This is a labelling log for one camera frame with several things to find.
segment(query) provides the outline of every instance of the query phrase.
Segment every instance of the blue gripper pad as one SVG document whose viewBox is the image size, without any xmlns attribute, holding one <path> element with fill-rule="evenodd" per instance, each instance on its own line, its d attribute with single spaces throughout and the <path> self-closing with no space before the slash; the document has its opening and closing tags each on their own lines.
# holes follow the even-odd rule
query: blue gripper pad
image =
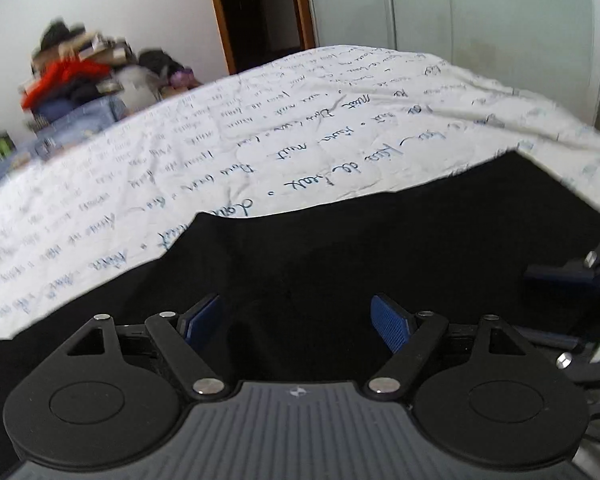
<svg viewBox="0 0 600 480">
<path fill-rule="evenodd" d="M 196 352 L 202 350 L 222 320 L 220 296 L 202 299 L 180 317 L 180 333 Z"/>
<path fill-rule="evenodd" d="M 384 294 L 371 299 L 371 323 L 394 354 L 416 330 L 415 318 Z"/>
</svg>

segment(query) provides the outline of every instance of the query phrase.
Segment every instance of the green object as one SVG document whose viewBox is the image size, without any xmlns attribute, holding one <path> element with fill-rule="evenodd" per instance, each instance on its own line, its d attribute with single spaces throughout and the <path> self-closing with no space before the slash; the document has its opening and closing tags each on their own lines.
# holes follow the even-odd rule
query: green object
<svg viewBox="0 0 600 480">
<path fill-rule="evenodd" d="M 0 132 L 0 158 L 7 158 L 15 149 L 15 144 L 7 132 Z"/>
</svg>

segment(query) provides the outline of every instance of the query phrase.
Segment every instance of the wooden door frame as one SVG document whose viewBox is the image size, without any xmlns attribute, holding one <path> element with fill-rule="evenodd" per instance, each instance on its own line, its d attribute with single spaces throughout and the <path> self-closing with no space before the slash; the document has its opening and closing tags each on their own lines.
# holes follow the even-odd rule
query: wooden door frame
<svg viewBox="0 0 600 480">
<path fill-rule="evenodd" d="M 218 22 L 218 31 L 220 32 L 220 41 L 222 41 L 222 49 L 224 50 L 224 58 L 226 59 L 226 67 L 229 74 L 233 75 L 237 71 L 235 69 L 234 50 L 231 47 L 229 29 L 226 26 L 226 18 L 224 17 L 224 7 L 222 7 L 222 0 L 213 0 L 213 3 L 216 11 L 216 21 Z"/>
<path fill-rule="evenodd" d="M 296 7 L 296 21 L 302 50 L 315 48 L 314 22 L 311 17 L 309 0 L 294 0 Z"/>
<path fill-rule="evenodd" d="M 218 22 L 218 31 L 226 59 L 226 67 L 229 74 L 237 73 L 235 66 L 234 51 L 231 46 L 231 37 L 229 28 L 224 16 L 224 7 L 222 0 L 213 0 L 214 10 L 216 12 L 216 21 Z M 300 46 L 303 50 L 315 48 L 314 23 L 311 17 L 311 5 L 309 0 L 294 0 L 296 8 L 296 21 L 298 22 L 298 35 L 300 37 Z"/>
</svg>

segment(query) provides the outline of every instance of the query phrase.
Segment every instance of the purple item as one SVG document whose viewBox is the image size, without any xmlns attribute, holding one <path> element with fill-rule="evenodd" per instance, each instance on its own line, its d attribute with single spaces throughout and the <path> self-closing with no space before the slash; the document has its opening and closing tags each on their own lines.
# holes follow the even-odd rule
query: purple item
<svg viewBox="0 0 600 480">
<path fill-rule="evenodd" d="M 200 86 L 200 81 L 194 76 L 193 70 L 186 67 L 173 74 L 169 79 L 169 84 L 174 88 L 195 88 Z"/>
</svg>

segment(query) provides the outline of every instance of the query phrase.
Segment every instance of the gray ribbed plate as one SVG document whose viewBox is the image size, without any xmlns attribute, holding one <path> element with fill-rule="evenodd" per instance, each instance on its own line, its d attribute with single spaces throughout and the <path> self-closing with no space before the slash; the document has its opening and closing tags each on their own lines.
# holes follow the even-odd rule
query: gray ribbed plate
<svg viewBox="0 0 600 480">
<path fill-rule="evenodd" d="M 520 473 L 460 462 L 425 440 L 406 410 L 352 383 L 245 383 L 195 406 L 180 431 L 135 463 L 68 473 L 27 462 L 11 480 L 587 480 L 571 463 Z"/>
</svg>

